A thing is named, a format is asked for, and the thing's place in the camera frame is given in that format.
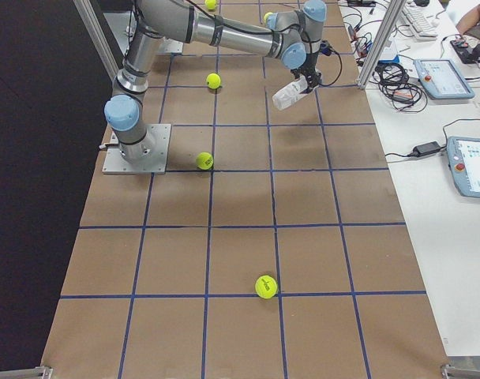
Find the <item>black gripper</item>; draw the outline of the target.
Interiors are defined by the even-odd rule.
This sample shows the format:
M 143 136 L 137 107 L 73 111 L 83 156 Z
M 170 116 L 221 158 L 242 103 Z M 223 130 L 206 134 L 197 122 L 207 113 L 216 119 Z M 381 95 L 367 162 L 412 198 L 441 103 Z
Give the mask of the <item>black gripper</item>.
M 298 82 L 301 89 L 300 94 L 309 94 L 317 86 L 322 86 L 322 74 L 316 69 L 316 64 L 319 54 L 330 56 L 335 52 L 332 45 L 323 39 L 320 41 L 319 47 L 316 47 L 317 42 L 309 44 L 309 53 L 306 55 L 306 60 L 302 66 L 293 69 L 291 73 L 294 79 Z

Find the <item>tennis ball near arm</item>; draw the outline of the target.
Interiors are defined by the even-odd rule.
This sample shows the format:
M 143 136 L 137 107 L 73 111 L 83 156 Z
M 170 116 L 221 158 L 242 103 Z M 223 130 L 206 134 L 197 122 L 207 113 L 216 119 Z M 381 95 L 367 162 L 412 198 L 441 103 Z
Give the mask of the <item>tennis ball near arm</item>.
M 216 90 L 221 87 L 222 79 L 218 73 L 210 73 L 206 77 L 206 85 L 209 89 Z

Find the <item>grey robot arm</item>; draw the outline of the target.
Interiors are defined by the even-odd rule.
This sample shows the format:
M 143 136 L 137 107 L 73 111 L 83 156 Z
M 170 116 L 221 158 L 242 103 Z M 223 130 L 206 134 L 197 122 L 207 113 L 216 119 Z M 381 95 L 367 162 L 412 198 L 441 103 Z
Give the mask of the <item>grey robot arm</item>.
M 103 109 L 102 172 L 193 168 L 217 126 L 261 135 L 264 106 L 282 111 L 324 83 L 317 63 L 329 5 L 135 1 L 136 25 Z

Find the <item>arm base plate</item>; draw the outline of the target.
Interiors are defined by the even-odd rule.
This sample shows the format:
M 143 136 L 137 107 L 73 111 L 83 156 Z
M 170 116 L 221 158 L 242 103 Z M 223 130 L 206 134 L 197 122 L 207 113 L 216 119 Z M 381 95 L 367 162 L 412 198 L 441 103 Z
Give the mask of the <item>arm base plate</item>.
M 159 54 L 182 54 L 183 46 L 184 46 L 183 42 L 173 40 L 173 39 L 163 38 L 161 44 L 159 45 L 158 53 Z
M 164 174 L 171 139 L 171 124 L 145 124 L 147 133 L 142 142 L 122 144 L 115 131 L 103 144 L 106 149 L 104 174 Z

